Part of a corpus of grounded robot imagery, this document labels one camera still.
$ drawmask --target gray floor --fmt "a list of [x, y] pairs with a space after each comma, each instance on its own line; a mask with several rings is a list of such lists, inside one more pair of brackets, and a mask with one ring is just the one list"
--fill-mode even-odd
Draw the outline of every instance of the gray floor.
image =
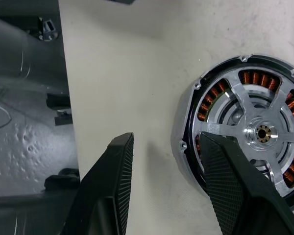
[[48, 176], [78, 168], [73, 125], [54, 126], [45, 94], [1, 90], [0, 105], [12, 117], [0, 129], [0, 196], [38, 193]]

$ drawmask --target white surface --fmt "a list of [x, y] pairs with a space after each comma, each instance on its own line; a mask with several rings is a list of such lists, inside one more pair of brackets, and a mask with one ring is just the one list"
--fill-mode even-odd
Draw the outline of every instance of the white surface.
[[113, 137], [134, 132], [127, 234], [221, 234], [172, 156], [177, 102], [233, 55], [294, 64], [294, 0], [60, 0], [60, 12], [81, 175]]

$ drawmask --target metal rim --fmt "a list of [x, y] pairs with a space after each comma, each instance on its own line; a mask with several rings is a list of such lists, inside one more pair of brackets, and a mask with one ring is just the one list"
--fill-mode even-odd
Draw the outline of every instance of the metal rim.
[[281, 196], [294, 191], [294, 82], [275, 70], [244, 66], [219, 74], [204, 89], [189, 130], [202, 177], [198, 135], [207, 131], [236, 138]]

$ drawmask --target textured black surface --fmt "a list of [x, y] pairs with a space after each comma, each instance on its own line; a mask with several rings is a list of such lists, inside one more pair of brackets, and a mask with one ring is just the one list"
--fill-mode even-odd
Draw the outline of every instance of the textured black surface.
[[243, 189], [218, 144], [210, 141], [202, 151], [209, 156], [203, 161], [208, 195], [223, 235], [231, 235], [244, 201]]
[[125, 235], [126, 233], [129, 200], [131, 196], [133, 146], [134, 139], [131, 139], [125, 150], [123, 169], [119, 181], [118, 194], [116, 196], [116, 200], [119, 206], [117, 210], [118, 217], [120, 219], [120, 231], [122, 232], [122, 235]]
[[207, 190], [223, 235], [294, 235], [294, 214], [233, 139], [201, 133]]
[[62, 235], [125, 235], [134, 136], [114, 138], [83, 178]]

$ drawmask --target bolt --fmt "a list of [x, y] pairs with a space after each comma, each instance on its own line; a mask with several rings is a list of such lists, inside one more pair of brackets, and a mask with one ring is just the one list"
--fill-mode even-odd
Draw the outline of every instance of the bolt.
[[241, 61], [242, 62], [246, 62], [247, 61], [247, 58], [245, 56], [242, 56]]

